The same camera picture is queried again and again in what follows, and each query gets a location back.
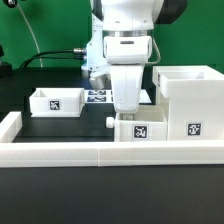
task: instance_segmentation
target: green background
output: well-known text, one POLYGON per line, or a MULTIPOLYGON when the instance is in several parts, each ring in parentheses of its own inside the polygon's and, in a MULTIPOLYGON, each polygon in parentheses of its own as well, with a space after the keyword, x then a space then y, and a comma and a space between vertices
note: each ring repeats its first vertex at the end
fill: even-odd
MULTIPOLYGON (((19 1, 38 40, 40 50, 85 47, 91 37, 89 0, 19 1)), ((209 65, 224 73, 224 0, 189 0, 173 24, 156 25, 154 36, 160 65, 209 65)), ((0 2, 0 43, 4 61, 13 68, 37 53, 32 36, 18 10, 0 2)), ((79 67, 71 60, 44 60, 44 66, 79 67)), ((40 66, 36 61, 31 66, 40 66)))

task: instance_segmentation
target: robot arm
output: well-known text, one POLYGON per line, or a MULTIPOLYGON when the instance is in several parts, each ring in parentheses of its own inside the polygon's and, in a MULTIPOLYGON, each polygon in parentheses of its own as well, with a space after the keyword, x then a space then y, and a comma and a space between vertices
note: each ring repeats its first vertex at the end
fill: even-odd
POLYGON ((152 54, 154 28, 163 0, 102 0, 104 55, 116 112, 134 114, 138 110, 144 66, 152 54))

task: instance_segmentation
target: white robot body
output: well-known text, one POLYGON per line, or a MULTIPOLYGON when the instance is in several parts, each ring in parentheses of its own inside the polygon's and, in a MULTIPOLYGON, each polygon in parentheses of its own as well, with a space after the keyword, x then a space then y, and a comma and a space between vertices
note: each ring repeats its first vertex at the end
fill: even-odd
POLYGON ((102 0, 103 30, 152 30, 163 0, 102 0))

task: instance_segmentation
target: white box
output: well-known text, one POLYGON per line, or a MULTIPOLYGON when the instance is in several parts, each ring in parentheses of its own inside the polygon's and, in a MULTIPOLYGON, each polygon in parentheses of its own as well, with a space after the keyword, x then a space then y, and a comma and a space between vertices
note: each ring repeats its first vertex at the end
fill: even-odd
POLYGON ((208 66, 158 66, 153 82, 166 111, 167 140, 224 138, 223 74, 208 66))
POLYGON ((115 142, 158 141, 167 138, 167 119, 161 106, 140 105, 134 120, 122 120, 117 113, 114 121, 115 142))
POLYGON ((37 88, 30 96, 32 117, 79 117, 84 105, 83 88, 37 88))

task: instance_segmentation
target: black table surface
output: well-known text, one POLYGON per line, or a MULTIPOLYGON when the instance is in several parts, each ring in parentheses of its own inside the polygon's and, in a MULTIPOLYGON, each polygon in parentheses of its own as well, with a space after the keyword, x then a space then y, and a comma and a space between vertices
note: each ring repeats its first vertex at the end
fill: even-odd
MULTIPOLYGON (((54 127, 46 128, 38 137, 39 126, 55 120, 29 119, 28 98, 36 87, 89 89, 87 81, 76 69, 17 70, 0 79, 0 119, 9 111, 23 112, 25 129, 16 142, 110 141, 113 133, 102 135, 105 124, 97 123, 114 114, 111 105, 84 108, 83 120, 89 111, 99 119, 92 136, 71 125, 56 136, 54 127)), ((223 224, 223 189, 223 165, 1 168, 0 224, 223 224)))

